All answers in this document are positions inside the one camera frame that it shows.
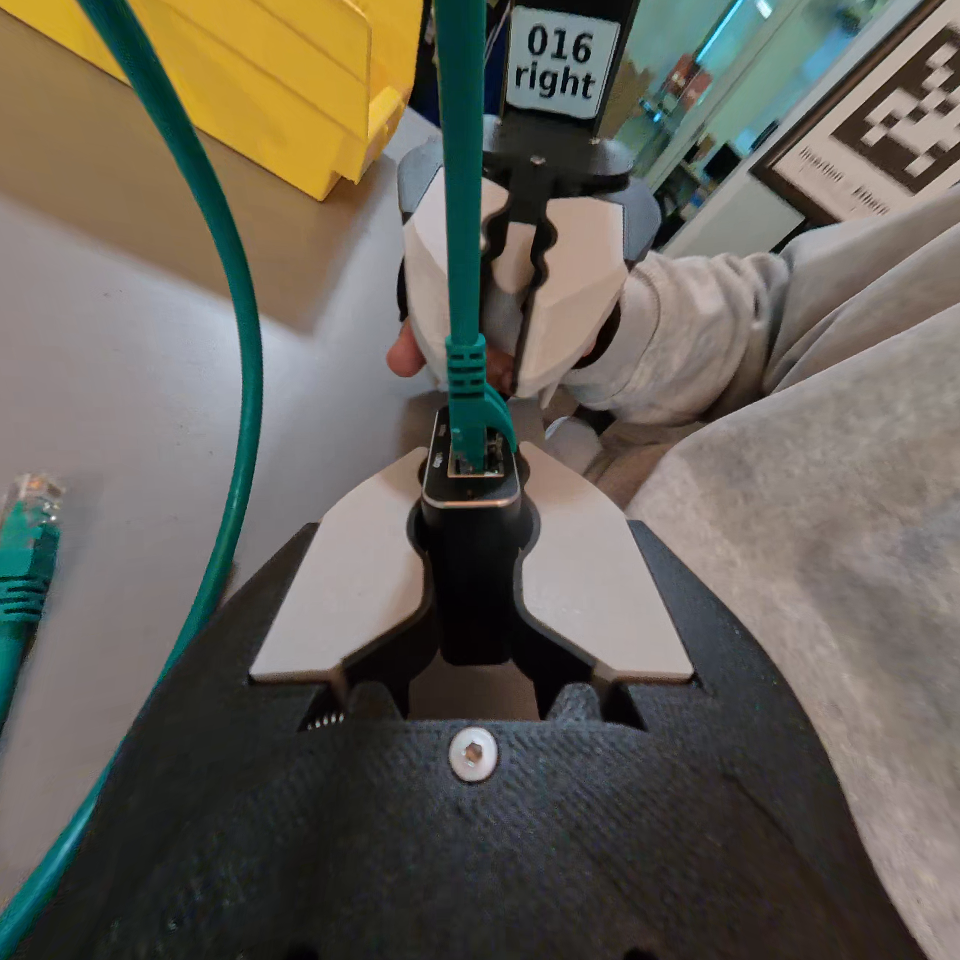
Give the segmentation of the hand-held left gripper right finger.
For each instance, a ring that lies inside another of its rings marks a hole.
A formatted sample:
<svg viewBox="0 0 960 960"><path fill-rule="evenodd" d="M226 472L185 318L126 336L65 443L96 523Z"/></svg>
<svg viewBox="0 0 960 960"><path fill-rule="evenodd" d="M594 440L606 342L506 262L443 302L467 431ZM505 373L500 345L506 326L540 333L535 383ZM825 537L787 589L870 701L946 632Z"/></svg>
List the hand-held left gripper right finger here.
<svg viewBox="0 0 960 960"><path fill-rule="evenodd" d="M520 567L521 603L604 683L686 683L689 654L624 512L529 441L519 452L537 520Z"/></svg>

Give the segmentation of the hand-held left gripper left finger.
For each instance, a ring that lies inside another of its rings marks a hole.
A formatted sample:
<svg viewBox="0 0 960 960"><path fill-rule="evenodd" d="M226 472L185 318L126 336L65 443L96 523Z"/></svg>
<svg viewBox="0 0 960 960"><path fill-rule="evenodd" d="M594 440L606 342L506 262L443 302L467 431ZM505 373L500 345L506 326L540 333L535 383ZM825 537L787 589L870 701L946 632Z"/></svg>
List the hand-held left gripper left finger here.
<svg viewBox="0 0 960 960"><path fill-rule="evenodd" d="M433 586L411 519L425 447L323 516L249 676L258 683L406 685L437 654Z"/></svg>

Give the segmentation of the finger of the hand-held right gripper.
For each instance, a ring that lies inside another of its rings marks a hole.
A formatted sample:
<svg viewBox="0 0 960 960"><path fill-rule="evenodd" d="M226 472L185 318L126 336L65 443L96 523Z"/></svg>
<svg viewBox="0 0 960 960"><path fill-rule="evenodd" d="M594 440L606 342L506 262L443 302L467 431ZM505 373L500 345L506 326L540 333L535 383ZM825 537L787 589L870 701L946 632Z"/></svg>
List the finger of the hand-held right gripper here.
<svg viewBox="0 0 960 960"><path fill-rule="evenodd" d="M498 219L508 191L484 178L481 213L499 236L501 252L483 264L479 326L487 348L514 355L521 335L522 305L534 278L533 224ZM450 297L445 171L439 167L418 206L403 227L407 319L426 366L437 378L447 374L446 340L450 335Z"/></svg>
<svg viewBox="0 0 960 960"><path fill-rule="evenodd" d="M584 356L627 279L624 214L603 198L546 202L531 247L533 276L513 358L513 394L550 398Z"/></svg>

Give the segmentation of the black network adapter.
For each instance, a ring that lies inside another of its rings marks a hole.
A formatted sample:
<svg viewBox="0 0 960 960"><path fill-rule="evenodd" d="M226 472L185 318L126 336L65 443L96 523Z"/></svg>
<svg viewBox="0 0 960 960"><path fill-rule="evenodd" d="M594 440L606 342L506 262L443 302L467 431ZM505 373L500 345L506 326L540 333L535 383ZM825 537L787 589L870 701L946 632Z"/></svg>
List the black network adapter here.
<svg viewBox="0 0 960 960"><path fill-rule="evenodd" d="M459 466L450 409L440 407L420 502L439 649L451 666L501 666L510 659L514 565L522 546L522 474L510 444L495 430L487 433L485 456L478 472Z"/></svg>

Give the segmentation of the large yellow plastic bin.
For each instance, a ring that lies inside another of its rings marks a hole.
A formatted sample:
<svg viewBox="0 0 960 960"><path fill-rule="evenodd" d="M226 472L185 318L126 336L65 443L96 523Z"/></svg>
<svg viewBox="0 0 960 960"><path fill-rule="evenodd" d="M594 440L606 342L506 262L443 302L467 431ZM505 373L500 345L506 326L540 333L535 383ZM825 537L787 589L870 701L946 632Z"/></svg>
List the large yellow plastic bin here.
<svg viewBox="0 0 960 960"><path fill-rule="evenodd" d="M421 2L129 6L194 126L317 201L361 182L413 89Z"/></svg>

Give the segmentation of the black framed marker board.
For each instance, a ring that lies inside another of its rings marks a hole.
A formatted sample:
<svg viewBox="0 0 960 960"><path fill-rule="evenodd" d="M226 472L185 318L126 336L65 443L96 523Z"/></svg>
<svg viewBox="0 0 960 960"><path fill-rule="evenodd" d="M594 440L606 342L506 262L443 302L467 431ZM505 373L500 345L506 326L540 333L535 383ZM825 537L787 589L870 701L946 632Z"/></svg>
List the black framed marker board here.
<svg viewBox="0 0 960 960"><path fill-rule="evenodd" d="M959 3L918 4L750 174L817 226L958 186Z"/></svg>

